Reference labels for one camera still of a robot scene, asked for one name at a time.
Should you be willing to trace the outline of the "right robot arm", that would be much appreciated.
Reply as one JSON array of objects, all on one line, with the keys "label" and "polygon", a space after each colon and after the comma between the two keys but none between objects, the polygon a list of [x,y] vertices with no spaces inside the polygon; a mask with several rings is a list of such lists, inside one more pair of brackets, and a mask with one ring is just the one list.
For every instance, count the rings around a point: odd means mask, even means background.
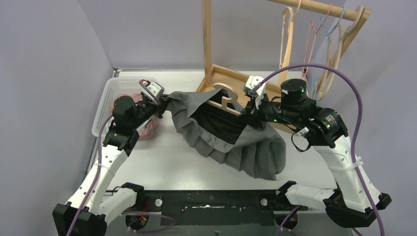
[{"label": "right robot arm", "polygon": [[376,189],[361,158],[351,153],[351,139],[341,116],[308,98],[302,79],[284,81],[281,94],[273,98],[268,98],[265,88],[262,77],[248,78],[243,91],[250,100],[242,115],[253,118],[259,128],[268,122],[292,125],[293,133],[304,137],[324,159],[336,183],[334,189],[321,189],[288,181],[278,190],[277,205],[284,210],[302,206],[322,211],[343,228],[369,227],[376,219],[375,210],[385,209],[391,197]]}]

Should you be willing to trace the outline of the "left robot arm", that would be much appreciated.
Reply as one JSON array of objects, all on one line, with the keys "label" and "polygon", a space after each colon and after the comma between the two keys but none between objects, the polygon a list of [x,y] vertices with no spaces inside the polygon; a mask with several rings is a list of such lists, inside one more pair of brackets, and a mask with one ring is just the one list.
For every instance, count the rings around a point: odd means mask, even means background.
[{"label": "left robot arm", "polygon": [[112,116],[105,121],[110,124],[109,130],[104,137],[97,137],[97,160],[70,199],[53,210],[60,236],[103,236],[108,225],[126,209],[139,210],[145,205],[144,188],[129,182],[110,198],[103,197],[134,149],[140,137],[137,129],[152,116],[161,118],[169,102],[165,94],[157,102],[145,98],[136,103],[128,95],[114,101]]}]

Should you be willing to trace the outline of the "grey pleated skirt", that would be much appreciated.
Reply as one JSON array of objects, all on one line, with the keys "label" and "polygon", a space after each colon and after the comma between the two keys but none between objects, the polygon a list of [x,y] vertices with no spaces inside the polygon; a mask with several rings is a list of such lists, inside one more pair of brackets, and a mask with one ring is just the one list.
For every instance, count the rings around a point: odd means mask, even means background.
[{"label": "grey pleated skirt", "polygon": [[256,129],[207,103],[228,97],[223,89],[175,91],[167,96],[174,127],[201,156],[244,171],[253,178],[276,180],[286,165],[286,143],[270,124]]}]

